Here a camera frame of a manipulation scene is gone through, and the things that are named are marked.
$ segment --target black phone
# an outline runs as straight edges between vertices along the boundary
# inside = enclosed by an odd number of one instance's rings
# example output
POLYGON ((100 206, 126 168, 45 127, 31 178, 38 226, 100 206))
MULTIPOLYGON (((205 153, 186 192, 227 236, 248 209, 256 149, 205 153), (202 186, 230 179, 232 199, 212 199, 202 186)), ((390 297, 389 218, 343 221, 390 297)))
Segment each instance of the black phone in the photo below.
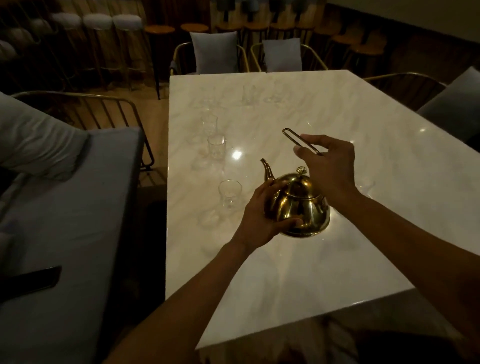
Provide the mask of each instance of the black phone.
POLYGON ((60 279, 61 266, 46 268, 0 280, 0 302, 53 288, 60 279))

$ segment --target hand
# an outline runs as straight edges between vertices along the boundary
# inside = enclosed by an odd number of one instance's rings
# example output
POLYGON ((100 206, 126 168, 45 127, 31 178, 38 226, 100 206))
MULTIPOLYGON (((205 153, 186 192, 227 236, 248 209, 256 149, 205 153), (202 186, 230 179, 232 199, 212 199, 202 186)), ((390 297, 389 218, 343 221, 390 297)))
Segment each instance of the hand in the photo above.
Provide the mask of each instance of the hand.
POLYGON ((295 154, 307 163, 314 186, 331 206, 338 209, 348 202, 351 193, 359 193, 355 187, 353 144, 326 135, 302 134, 301 137, 310 144, 328 149, 328 152, 318 156, 306 147, 293 148, 295 154))
POLYGON ((303 223, 299 218, 276 222, 265 217, 266 202, 285 184, 287 184, 286 181, 275 183, 275 180, 270 178, 255 190, 252 199, 245 207, 242 221, 232 242, 245 245, 248 254, 267 244, 275 235, 287 231, 296 224, 303 223))

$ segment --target teapot spout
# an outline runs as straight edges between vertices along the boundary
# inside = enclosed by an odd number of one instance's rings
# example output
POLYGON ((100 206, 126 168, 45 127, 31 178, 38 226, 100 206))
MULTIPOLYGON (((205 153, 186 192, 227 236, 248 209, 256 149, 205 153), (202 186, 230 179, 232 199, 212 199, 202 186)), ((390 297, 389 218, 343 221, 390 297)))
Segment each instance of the teapot spout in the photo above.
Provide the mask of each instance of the teapot spout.
POLYGON ((268 180, 269 178, 275 178, 273 176, 272 169, 270 168, 270 165, 267 163, 267 161, 263 158, 260 161, 263 163, 265 168, 265 181, 268 180))

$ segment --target forearm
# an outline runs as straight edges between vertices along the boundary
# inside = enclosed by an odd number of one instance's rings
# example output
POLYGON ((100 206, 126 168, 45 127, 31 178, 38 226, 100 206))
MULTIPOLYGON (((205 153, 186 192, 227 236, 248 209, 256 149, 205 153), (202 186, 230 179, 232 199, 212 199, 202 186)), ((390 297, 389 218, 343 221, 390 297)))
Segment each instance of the forearm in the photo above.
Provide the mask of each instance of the forearm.
POLYGON ((195 350, 228 285, 248 257, 230 242, 115 349, 107 363, 184 363, 195 350))
POLYGON ((480 257, 360 194, 339 207, 422 294, 480 348, 480 257))

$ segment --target person's right arm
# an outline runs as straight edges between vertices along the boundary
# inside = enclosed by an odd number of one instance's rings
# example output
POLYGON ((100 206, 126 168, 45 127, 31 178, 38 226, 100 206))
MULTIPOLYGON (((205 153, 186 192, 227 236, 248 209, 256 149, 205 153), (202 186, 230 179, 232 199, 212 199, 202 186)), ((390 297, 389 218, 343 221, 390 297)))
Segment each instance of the person's right arm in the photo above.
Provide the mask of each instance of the person's right arm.
POLYGON ((480 256, 418 228, 355 187, 353 144, 302 135, 328 149, 322 156, 295 147, 319 192, 350 220, 480 351, 480 256))

